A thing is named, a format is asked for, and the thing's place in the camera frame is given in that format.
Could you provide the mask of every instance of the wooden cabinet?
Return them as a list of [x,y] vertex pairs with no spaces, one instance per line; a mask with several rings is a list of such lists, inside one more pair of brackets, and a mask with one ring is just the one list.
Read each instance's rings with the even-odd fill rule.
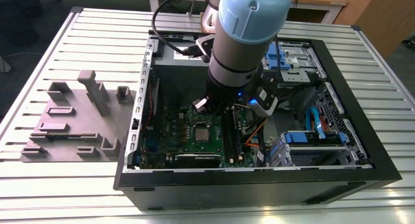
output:
[[335,24],[358,25],[386,58],[415,30],[415,0],[347,0]]

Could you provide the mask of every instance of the blue cable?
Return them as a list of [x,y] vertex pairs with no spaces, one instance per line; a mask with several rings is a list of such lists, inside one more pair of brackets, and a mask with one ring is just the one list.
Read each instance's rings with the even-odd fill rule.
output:
[[320,122],[320,115],[319,115],[319,111],[315,107],[310,107],[307,108],[307,113],[306,113],[306,130],[311,131],[311,113],[314,115],[314,123],[315,123],[315,129],[320,135],[320,138],[326,138],[324,132],[323,132],[323,128],[322,128],[322,122]]

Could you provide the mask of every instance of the aluminum table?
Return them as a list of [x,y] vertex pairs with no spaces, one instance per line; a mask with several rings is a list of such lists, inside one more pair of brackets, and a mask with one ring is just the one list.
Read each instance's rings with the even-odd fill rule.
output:
[[[364,34],[350,26],[287,22],[280,37],[324,40],[403,180],[328,205],[141,212],[113,191],[116,162],[21,163],[52,81],[93,69],[107,89],[136,90],[149,12],[73,8],[0,124],[0,222],[402,223],[415,222],[415,101]],[[200,17],[162,13],[160,30],[200,31]]]

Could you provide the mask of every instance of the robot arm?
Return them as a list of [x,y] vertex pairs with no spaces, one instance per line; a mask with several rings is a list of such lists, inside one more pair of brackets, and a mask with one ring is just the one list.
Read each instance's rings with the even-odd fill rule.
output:
[[226,106],[250,96],[246,101],[256,114],[271,115],[276,98],[256,79],[258,69],[290,5],[291,0],[220,0],[216,34],[207,36],[207,40],[214,39],[210,53],[202,47],[210,67],[207,96],[194,103],[198,112],[216,111],[218,104]]

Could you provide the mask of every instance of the light blue robot arm cap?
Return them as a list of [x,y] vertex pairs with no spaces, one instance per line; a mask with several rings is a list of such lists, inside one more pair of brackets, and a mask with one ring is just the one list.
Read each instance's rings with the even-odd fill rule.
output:
[[220,0],[219,21],[226,33],[239,42],[259,44],[279,32],[291,0]]

